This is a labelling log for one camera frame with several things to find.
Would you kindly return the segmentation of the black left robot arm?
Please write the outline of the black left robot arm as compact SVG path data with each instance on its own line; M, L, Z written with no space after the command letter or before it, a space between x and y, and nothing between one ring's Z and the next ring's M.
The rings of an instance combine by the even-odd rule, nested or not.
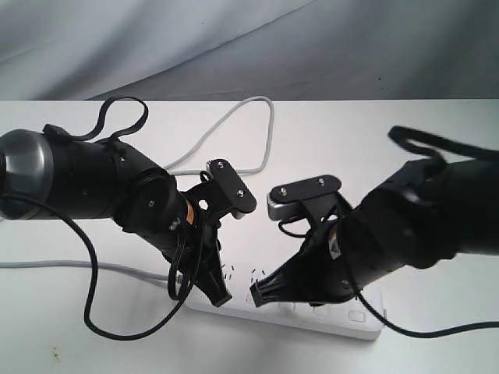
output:
M15 129L1 137L1 191L29 196L73 220L112 219L172 263L178 245L185 252L175 270L195 276L196 286L219 307L231 299L218 254L218 224L199 201L207 183L188 191L132 146L60 140Z

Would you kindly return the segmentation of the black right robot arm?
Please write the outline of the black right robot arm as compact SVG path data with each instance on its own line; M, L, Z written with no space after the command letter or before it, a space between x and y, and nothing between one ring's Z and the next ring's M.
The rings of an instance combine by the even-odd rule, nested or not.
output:
M498 253L498 166L489 161L405 163L358 206L321 175L274 187L274 221L310 224L299 251L250 288L256 306L343 303L404 267L427 269L459 253Z

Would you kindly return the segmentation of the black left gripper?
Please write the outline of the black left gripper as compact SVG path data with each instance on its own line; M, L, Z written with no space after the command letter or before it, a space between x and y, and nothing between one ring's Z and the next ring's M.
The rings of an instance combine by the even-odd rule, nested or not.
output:
M175 214L168 232L174 246L162 251L170 262L169 276L196 277L195 285L214 307L232 299L221 268L218 240L226 198L217 182L201 182L176 193Z

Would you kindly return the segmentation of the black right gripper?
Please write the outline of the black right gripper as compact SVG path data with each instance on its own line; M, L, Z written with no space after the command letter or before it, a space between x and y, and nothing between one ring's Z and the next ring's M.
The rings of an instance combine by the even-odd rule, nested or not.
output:
M340 220L351 211L346 200L335 198L332 206L310 225L299 251L285 265L251 285L253 304L259 308L279 302L323 305L352 300L355 294L342 256L330 250Z

